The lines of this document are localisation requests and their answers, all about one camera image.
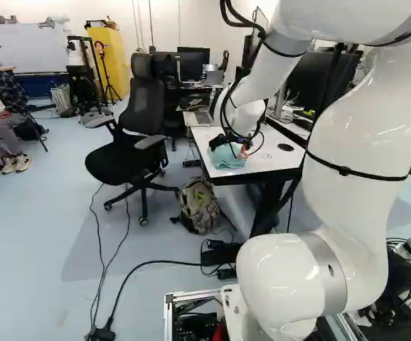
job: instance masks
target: sneakers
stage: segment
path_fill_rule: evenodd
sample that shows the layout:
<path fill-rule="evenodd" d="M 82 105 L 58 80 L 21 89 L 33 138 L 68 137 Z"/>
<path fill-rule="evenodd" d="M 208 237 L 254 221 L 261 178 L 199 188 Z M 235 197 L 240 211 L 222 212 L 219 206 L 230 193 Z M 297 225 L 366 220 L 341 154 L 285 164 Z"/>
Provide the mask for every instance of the sneakers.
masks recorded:
<path fill-rule="evenodd" d="M 16 170 L 16 158 L 4 158 L 5 166 L 1 169 L 2 174 L 13 173 Z"/>
<path fill-rule="evenodd" d="M 33 160 L 27 154 L 22 154 L 16 157 L 16 172 L 24 172 L 31 166 Z"/>

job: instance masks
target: chair wheel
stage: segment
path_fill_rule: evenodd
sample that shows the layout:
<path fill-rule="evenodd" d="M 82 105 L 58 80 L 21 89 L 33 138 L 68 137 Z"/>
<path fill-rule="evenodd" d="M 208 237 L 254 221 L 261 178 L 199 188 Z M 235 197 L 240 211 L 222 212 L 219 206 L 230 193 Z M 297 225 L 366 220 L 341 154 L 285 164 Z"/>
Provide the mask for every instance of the chair wheel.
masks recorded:
<path fill-rule="evenodd" d="M 145 217 L 139 217 L 139 225 L 146 226 L 149 223 L 149 220 Z"/>

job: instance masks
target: seated man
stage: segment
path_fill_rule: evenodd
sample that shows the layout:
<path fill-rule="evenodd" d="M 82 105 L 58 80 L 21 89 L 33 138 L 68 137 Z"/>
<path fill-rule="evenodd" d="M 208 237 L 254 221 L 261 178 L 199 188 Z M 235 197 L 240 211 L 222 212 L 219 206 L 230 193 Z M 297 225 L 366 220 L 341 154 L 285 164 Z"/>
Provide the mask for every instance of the seated man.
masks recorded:
<path fill-rule="evenodd" d="M 24 114 L 27 101 L 25 89 L 13 75 L 0 71 L 0 137 L 8 148 L 5 150 L 0 146 L 0 158 L 5 163 L 1 170 L 3 174 L 23 172 L 32 164 L 13 131 L 14 127 L 27 120 Z"/>

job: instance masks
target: camouflage backpack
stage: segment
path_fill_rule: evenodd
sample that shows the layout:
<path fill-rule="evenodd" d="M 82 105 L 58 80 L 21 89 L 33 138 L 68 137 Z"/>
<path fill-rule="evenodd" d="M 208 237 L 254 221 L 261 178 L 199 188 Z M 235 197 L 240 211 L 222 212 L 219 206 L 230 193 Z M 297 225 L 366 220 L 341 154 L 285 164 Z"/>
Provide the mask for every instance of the camouflage backpack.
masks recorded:
<path fill-rule="evenodd" d="M 210 186 L 201 177 L 192 178 L 184 185 L 178 197 L 181 214 L 171 218 L 172 222 L 181 222 L 188 231 L 206 234 L 215 226 L 220 209 Z"/>

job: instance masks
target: floor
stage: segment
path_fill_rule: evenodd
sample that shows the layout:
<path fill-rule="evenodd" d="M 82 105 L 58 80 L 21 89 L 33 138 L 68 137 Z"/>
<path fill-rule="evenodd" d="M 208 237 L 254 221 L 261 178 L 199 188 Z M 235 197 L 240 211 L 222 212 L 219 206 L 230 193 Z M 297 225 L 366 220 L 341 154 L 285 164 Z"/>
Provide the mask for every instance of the floor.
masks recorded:
<path fill-rule="evenodd" d="M 116 112 L 125 104 L 119 104 Z M 48 118 L 50 113 L 36 115 Z M 0 175 L 0 340 L 76 341 L 89 330 L 89 309 L 100 277 L 96 223 L 88 207 L 100 183 L 88 174 L 84 158 L 110 141 L 106 128 L 86 129 L 71 119 L 43 119 L 50 129 L 45 153 L 37 143 L 24 148 L 34 163 L 22 174 Z M 181 167 L 188 146 L 169 150 L 170 164 L 162 183 L 181 185 L 198 169 Z M 103 202 L 122 188 L 104 186 L 93 208 L 98 214 L 105 259 L 125 232 L 124 202 L 111 212 Z M 199 261 L 204 237 L 189 234 L 169 217 L 178 214 L 174 195 L 149 193 L 150 223 L 140 227 L 140 198 L 129 200 L 130 233 L 110 269 L 102 292 L 98 325 L 109 314 L 118 288 L 135 264 L 150 259 Z M 309 213 L 294 201 L 292 230 L 304 228 Z M 285 211 L 280 213 L 283 230 Z M 217 231 L 229 227 L 222 221 Z M 411 177 L 403 184 L 389 219 L 389 234 L 411 236 Z M 228 232 L 213 236 L 229 240 Z M 223 285 L 197 268 L 154 265 L 128 281 L 113 329 L 118 340 L 162 340 L 163 297 L 173 291 L 195 291 Z"/>

